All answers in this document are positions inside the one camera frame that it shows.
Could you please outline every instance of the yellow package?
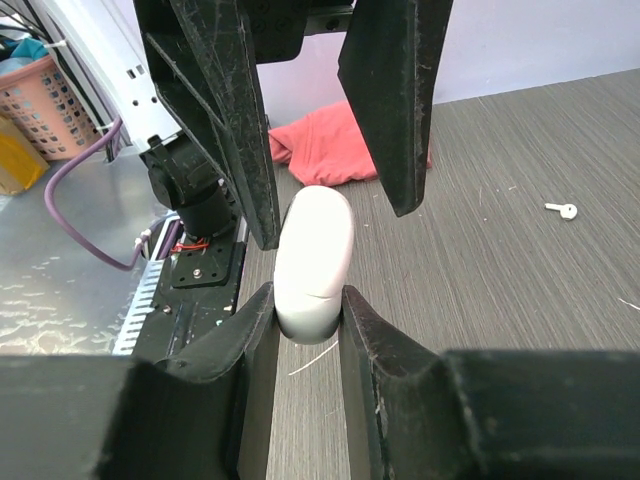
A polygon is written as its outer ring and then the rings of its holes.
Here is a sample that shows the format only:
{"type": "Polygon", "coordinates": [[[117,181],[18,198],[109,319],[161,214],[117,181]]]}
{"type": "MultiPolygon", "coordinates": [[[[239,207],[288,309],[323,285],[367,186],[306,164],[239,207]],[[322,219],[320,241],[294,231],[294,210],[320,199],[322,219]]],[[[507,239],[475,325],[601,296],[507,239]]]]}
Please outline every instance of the yellow package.
{"type": "Polygon", "coordinates": [[[13,122],[0,117],[0,194],[28,190],[48,168],[13,122]]]}

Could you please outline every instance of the pink laundry basket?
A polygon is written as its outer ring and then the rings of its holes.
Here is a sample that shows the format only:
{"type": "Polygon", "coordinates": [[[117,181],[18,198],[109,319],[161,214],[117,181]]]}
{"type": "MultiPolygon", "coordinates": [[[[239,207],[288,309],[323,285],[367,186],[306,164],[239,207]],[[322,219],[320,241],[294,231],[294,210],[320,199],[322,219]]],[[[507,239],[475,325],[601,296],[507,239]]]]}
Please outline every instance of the pink laundry basket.
{"type": "Polygon", "coordinates": [[[45,160],[68,160],[99,135],[51,55],[0,76],[0,114],[13,120],[45,160]]]}

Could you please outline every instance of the purple cable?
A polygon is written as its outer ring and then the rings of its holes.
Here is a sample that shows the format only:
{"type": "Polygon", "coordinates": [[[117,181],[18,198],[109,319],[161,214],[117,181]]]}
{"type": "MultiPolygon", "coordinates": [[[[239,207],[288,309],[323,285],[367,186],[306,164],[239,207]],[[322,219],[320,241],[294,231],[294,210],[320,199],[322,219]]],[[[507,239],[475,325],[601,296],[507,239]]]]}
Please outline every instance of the purple cable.
{"type": "Polygon", "coordinates": [[[133,258],[128,264],[119,262],[115,258],[104,253],[102,250],[96,247],[93,243],[87,240],[80,232],[78,232],[75,228],[73,228],[71,224],[67,222],[67,220],[58,211],[58,208],[56,207],[56,202],[53,198],[56,191],[56,187],[58,186],[60,181],[64,177],[66,177],[71,170],[76,168],[78,165],[84,162],[87,158],[89,158],[91,155],[93,155],[95,152],[97,152],[102,147],[104,147],[107,143],[109,143],[111,139],[120,131],[120,128],[122,128],[122,119],[120,117],[117,117],[113,122],[113,127],[111,127],[111,130],[109,130],[100,140],[98,140],[96,143],[91,145],[89,148],[87,148],[84,152],[82,152],[80,155],[78,155],[74,159],[69,160],[69,162],[67,162],[60,170],[58,170],[55,173],[55,175],[51,177],[51,180],[49,180],[49,183],[47,183],[47,186],[44,189],[44,203],[47,207],[47,210],[49,210],[49,213],[53,217],[53,219],[56,222],[58,222],[58,225],[60,225],[62,229],[65,232],[67,232],[67,234],[71,238],[73,238],[76,242],[78,242],[80,246],[84,247],[85,250],[88,250],[91,254],[93,254],[95,257],[99,258],[103,262],[111,265],[112,267],[117,268],[118,270],[123,270],[126,272],[133,269],[134,265],[136,264],[136,261],[138,260],[138,256],[142,251],[144,242],[146,242],[149,239],[149,237],[146,235],[142,235],[140,237],[141,242],[139,242],[136,245],[135,250],[133,251],[133,258]]]}
{"type": "Polygon", "coordinates": [[[175,245],[176,235],[178,234],[179,228],[180,228],[180,220],[176,219],[176,221],[173,222],[173,225],[171,225],[171,230],[169,230],[169,235],[167,235],[167,238],[165,239],[164,244],[162,245],[162,249],[158,253],[159,260],[162,260],[163,258],[167,258],[167,256],[169,256],[169,252],[171,252],[171,249],[175,245]]]}

